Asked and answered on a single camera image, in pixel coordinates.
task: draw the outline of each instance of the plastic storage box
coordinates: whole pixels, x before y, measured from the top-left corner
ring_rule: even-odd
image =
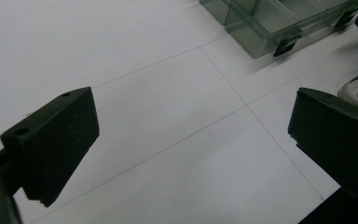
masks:
[[[200,0],[254,58],[279,56],[301,37],[338,28],[358,12],[358,0]]]

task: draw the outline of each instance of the white floor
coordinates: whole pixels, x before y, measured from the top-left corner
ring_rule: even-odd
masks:
[[[197,0],[0,1],[0,133],[85,86],[101,126],[24,223],[297,223],[339,186],[287,134],[296,91],[357,75],[354,25],[254,60]]]

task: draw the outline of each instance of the screw hole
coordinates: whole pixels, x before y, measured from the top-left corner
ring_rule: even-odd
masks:
[[[16,134],[17,136],[23,135],[25,133],[28,133],[28,129],[18,129],[16,132],[14,132],[14,134]]]

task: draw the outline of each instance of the box latch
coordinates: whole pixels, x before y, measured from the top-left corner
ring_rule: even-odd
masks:
[[[278,48],[275,50],[274,57],[278,57],[285,52],[291,50],[294,46],[297,40],[301,38],[301,30],[295,30],[291,32],[290,34],[287,34],[287,36],[281,40],[281,43],[279,44]]]
[[[335,29],[342,27],[343,25],[347,24],[348,22],[351,21],[351,19],[356,15],[356,13],[358,12],[358,7],[354,7],[351,10],[346,11],[341,18],[339,19],[339,21],[336,23],[336,25],[334,26]]]

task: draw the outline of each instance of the white tile floor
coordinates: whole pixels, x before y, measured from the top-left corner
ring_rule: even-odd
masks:
[[[354,25],[254,60],[197,0],[0,1],[0,133],[84,86],[101,126],[24,223],[297,223],[338,185],[287,134],[296,90],[357,75]]]

